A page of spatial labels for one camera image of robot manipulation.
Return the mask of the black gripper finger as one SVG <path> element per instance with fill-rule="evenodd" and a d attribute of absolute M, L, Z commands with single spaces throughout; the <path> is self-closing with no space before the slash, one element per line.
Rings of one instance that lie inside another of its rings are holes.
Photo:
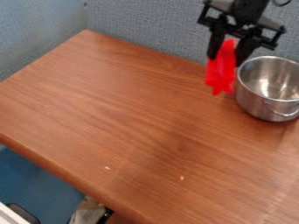
<path fill-rule="evenodd" d="M 216 19 L 216 22 L 209 28 L 211 36 L 209 36 L 207 56 L 211 60 L 216 59 L 223 40 L 225 38 L 225 24 L 227 24 L 227 18 L 219 17 Z"/>
<path fill-rule="evenodd" d="M 235 49 L 236 54 L 236 67 L 247 60 L 248 56 L 262 45 L 262 33 L 233 33 L 233 36 L 239 38 L 238 46 Z"/>

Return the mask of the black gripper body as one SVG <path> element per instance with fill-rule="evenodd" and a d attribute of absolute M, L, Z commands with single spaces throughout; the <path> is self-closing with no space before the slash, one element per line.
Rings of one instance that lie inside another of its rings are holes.
<path fill-rule="evenodd" d="M 264 16 L 270 3 L 284 6 L 275 0 L 203 0 L 197 23 L 209 29 L 217 18 L 227 18 L 225 35 L 233 33 L 262 33 L 262 46 L 276 48 L 276 42 L 286 33 L 286 27 Z"/>

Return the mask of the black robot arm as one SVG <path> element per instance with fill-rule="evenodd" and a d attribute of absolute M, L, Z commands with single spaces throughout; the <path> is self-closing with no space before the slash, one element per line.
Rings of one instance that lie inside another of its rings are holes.
<path fill-rule="evenodd" d="M 292 0 L 204 0 L 197 23 L 209 28 L 207 56 L 216 59 L 225 35 L 239 39 L 235 49 L 236 66 L 252 52 L 264 47 L 275 50 L 286 27 L 264 16 L 268 3 L 287 6 Z"/>

